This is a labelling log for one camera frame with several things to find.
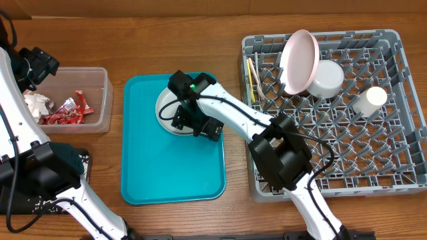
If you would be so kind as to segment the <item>white plastic fork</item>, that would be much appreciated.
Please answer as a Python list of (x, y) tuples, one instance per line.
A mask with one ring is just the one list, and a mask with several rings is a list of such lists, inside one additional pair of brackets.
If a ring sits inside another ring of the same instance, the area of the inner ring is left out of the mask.
[(256, 82), (257, 82), (258, 93), (262, 99), (266, 99), (266, 96), (263, 92), (263, 86), (262, 86), (262, 83), (260, 81), (260, 76), (259, 76), (258, 53), (257, 52), (254, 53), (254, 59), (255, 59)]

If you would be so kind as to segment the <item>grey bowl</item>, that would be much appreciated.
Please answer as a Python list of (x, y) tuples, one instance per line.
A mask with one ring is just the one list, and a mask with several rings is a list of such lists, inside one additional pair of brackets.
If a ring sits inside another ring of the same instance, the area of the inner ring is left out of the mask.
[(314, 97), (328, 99), (340, 92), (343, 82), (344, 72), (340, 65), (331, 60), (321, 60), (307, 91)]

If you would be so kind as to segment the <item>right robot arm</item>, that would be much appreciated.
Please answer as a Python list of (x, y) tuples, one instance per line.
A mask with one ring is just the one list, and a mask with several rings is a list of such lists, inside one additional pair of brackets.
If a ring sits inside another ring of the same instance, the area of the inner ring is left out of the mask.
[(350, 239), (350, 232), (334, 216), (316, 185), (312, 154), (294, 121), (284, 113), (273, 117), (247, 106), (230, 95), (206, 73), (197, 77), (176, 71), (167, 88), (178, 103), (169, 117), (176, 129), (190, 128), (194, 136), (217, 141), (223, 126), (246, 140), (261, 176), (277, 190), (285, 191), (297, 207), (313, 239)]

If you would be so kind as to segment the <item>white napkin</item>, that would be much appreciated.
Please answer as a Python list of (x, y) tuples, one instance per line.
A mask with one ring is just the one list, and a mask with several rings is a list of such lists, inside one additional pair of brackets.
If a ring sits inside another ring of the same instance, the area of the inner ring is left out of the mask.
[(24, 100), (34, 118), (34, 120), (38, 123), (40, 118), (44, 115), (48, 115), (51, 109), (51, 100), (50, 98), (34, 93), (34, 94), (26, 94), (24, 95)]

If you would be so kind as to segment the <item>white paper cup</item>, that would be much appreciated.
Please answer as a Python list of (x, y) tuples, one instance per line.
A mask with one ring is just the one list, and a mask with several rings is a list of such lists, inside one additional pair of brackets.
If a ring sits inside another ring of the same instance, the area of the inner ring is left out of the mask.
[(381, 87), (371, 87), (358, 96), (353, 105), (355, 113), (361, 113), (363, 117), (370, 117), (379, 110), (387, 101), (387, 93)]

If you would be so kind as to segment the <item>white pink-rimmed plate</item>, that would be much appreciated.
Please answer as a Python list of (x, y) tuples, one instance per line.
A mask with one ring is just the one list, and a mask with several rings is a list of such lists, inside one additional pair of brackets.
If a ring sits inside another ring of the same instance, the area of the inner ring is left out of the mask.
[(285, 84), (284, 91), (289, 95), (305, 91), (314, 80), (319, 61), (316, 38), (305, 29), (293, 33), (280, 57), (280, 68), (283, 69), (280, 82)]

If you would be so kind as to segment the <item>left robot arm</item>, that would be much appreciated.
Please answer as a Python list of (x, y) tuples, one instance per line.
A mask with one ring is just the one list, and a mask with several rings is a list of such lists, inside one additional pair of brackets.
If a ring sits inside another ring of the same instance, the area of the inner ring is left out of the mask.
[[(59, 62), (35, 47), (16, 50), (15, 29), (1, 27), (1, 186), (10, 189), (5, 222), (12, 233), (36, 223), (50, 208), (58, 206), (73, 216), (93, 239), (138, 239), (138, 234), (116, 215), (89, 186), (80, 155), (67, 143), (52, 142), (34, 120), (24, 100), (48, 75), (55, 75)], [(12, 226), (16, 193), (40, 197), (46, 206), (28, 224)]]

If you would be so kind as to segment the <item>small red ketchup packet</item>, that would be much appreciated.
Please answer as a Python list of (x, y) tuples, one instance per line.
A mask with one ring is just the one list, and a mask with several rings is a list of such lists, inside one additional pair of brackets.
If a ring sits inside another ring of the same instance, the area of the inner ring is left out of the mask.
[(80, 115), (86, 115), (94, 112), (94, 109), (91, 108), (86, 101), (86, 98), (83, 94), (83, 91), (77, 90), (76, 92), (77, 97), (79, 98), (79, 109), (78, 113)]

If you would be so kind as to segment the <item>large red snack wrapper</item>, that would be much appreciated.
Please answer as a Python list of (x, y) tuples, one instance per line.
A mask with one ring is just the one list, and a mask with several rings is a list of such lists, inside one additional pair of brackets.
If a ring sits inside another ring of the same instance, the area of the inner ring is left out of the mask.
[(53, 114), (42, 116), (42, 125), (73, 125), (84, 122), (85, 107), (68, 98)]

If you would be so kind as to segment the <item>yellow plastic spoon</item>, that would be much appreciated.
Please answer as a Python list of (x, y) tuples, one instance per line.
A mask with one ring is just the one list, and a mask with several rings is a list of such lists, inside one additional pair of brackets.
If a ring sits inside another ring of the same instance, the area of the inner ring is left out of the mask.
[(251, 74), (251, 69), (250, 69), (250, 58), (246, 58), (246, 65), (248, 67), (248, 81), (249, 81), (249, 85), (250, 85), (250, 99), (251, 99), (251, 103), (255, 103), (256, 99), (254, 96), (254, 88), (253, 88), (253, 83), (252, 83), (252, 74)]

